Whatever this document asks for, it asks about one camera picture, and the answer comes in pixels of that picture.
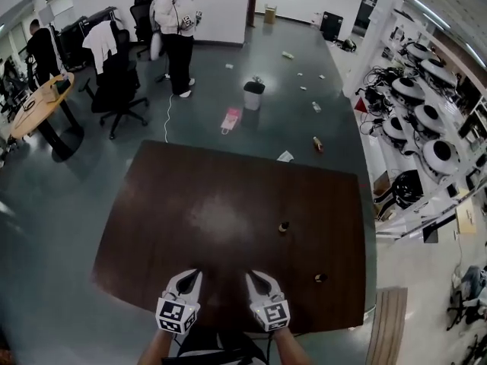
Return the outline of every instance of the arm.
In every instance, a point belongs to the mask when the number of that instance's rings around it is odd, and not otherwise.
[[[151,344],[144,350],[137,365],[160,365],[163,358],[169,355],[173,335],[164,330],[158,330],[152,338]]]
[[[289,328],[276,331],[274,339],[282,365],[311,365],[311,359],[298,344]]]
[[[157,0],[154,6],[154,19],[161,26],[161,29],[168,27],[177,28],[176,15],[172,13],[173,4],[171,0]]]

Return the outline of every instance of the trash can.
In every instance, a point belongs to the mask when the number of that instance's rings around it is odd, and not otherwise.
[[[249,81],[243,87],[243,98],[245,99],[245,108],[257,111],[260,108],[260,101],[266,86],[264,84]]]

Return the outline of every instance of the cardboard box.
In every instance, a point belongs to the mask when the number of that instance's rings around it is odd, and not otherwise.
[[[389,188],[389,176],[387,175],[387,171],[385,171],[374,181],[374,195],[377,197],[382,196]]]
[[[264,15],[264,23],[274,24],[276,15],[277,15],[277,7],[270,8],[266,5],[266,14]]]
[[[55,85],[51,85],[50,87],[42,86],[40,93],[43,95],[43,100],[46,103],[52,103],[59,99],[58,88]]]

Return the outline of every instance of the white robot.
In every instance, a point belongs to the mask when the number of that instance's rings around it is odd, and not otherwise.
[[[196,322],[203,273],[193,269],[170,279],[159,298],[155,318],[160,329],[186,334]],[[245,275],[250,296],[250,309],[266,332],[283,329],[291,320],[288,302],[278,282],[260,271]]]

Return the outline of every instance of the desk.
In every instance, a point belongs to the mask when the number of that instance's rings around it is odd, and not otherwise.
[[[75,83],[75,75],[68,73],[68,76],[71,85],[59,96],[58,100],[46,103],[41,94],[41,88],[39,88],[24,103],[24,105],[27,105],[31,101],[35,101],[35,104],[28,111],[25,111],[22,106],[15,116],[11,127],[11,136],[16,139],[20,139],[35,129],[38,129],[46,141],[53,147],[53,159],[56,162],[63,162],[70,158],[77,151],[84,137],[83,128],[76,122],[75,117],[68,108],[68,104],[65,102],[68,93]],[[56,81],[60,80],[62,80],[61,75],[47,81],[43,87],[50,87]],[[62,134],[62,139],[47,122],[47,118],[49,118],[58,106],[61,107],[72,125],[69,130]]]
[[[281,222],[290,222],[285,235]],[[144,141],[113,204],[92,279],[155,313],[170,278],[204,274],[198,323],[261,332],[244,274],[273,276],[291,330],[363,324],[365,248],[357,177]],[[327,274],[322,284],[317,274]]]

